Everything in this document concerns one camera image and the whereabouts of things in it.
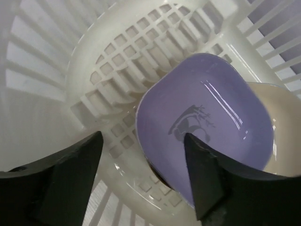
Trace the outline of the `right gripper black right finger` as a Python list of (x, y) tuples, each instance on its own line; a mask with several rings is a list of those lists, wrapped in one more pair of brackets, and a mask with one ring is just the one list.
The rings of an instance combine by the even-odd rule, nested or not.
[(204, 226), (298, 226), (301, 178), (246, 166), (205, 144), (184, 137), (196, 218)]

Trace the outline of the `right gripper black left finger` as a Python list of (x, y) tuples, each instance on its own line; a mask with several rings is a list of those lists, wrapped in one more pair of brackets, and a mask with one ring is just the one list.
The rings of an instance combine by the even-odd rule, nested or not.
[(80, 226), (103, 150), (97, 131), (57, 153), (0, 173), (2, 226)]

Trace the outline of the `purple square panda plate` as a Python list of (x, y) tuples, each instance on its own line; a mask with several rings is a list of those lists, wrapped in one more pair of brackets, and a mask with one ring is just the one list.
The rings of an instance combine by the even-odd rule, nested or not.
[(136, 133), (148, 162), (189, 205), (187, 133), (257, 170), (273, 152), (267, 110), (232, 65), (208, 53), (188, 57), (145, 93), (136, 111)]

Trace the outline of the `cream square panda plate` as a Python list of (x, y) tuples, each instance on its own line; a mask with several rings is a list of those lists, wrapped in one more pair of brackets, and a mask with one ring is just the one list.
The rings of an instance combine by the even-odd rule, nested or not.
[(248, 85), (267, 109), (274, 130), (273, 152), (264, 171), (301, 175), (301, 100), (289, 90), (268, 83)]

